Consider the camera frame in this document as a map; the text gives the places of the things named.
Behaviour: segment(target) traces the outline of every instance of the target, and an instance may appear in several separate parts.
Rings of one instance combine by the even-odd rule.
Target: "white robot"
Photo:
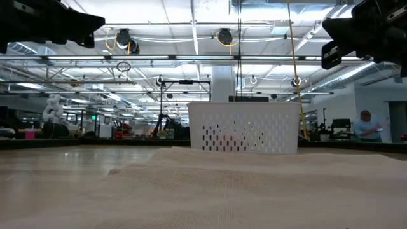
[[[51,94],[50,98],[46,100],[46,107],[43,111],[44,122],[60,123],[60,119],[64,114],[64,107],[59,104],[60,99],[60,95]]]

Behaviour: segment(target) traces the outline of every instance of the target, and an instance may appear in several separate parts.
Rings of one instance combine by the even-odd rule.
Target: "person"
[[[362,111],[360,119],[354,123],[354,133],[362,142],[382,142],[381,128],[377,119],[371,118],[369,111]]]

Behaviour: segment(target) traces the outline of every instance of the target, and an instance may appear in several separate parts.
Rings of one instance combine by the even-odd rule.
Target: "pipe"
[[[34,49],[32,49],[32,48],[30,48],[28,46],[25,46],[20,42],[10,42],[10,43],[7,44],[7,47],[11,48],[12,50],[15,50],[16,52],[19,52],[19,53],[21,53],[23,55],[35,55],[35,54],[37,54],[36,50],[34,50]]]

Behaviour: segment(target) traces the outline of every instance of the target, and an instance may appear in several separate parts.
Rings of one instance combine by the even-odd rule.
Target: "yellow rope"
[[[304,120],[303,101],[302,101],[301,94],[300,94],[300,80],[298,79],[298,75],[297,75],[297,61],[295,59],[293,26],[291,25],[292,23],[291,23],[290,0],[287,0],[287,7],[288,7],[288,19],[289,19],[290,33],[291,33],[291,48],[293,50],[295,82],[296,82],[298,100],[300,102],[300,107],[301,107],[301,121],[303,122],[304,138],[307,139],[307,125],[306,125],[305,120]]]
[[[116,41],[117,41],[117,33],[114,35],[114,45],[113,48],[109,46],[109,44],[107,43],[107,38],[109,37],[109,31],[106,33],[106,40],[105,40],[105,45],[108,49],[110,50],[114,50],[116,48]]]

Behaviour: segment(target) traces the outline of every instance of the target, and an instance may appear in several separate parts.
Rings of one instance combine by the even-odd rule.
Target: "wall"
[[[382,141],[392,142],[389,102],[407,101],[407,91],[402,88],[355,88],[356,112],[368,110],[383,127]]]
[[[317,95],[311,104],[304,104],[304,113],[318,111],[318,125],[324,123],[323,109],[325,110],[326,126],[332,124],[333,118],[350,118],[355,120],[355,87],[351,83],[344,89],[333,90],[333,95]]]

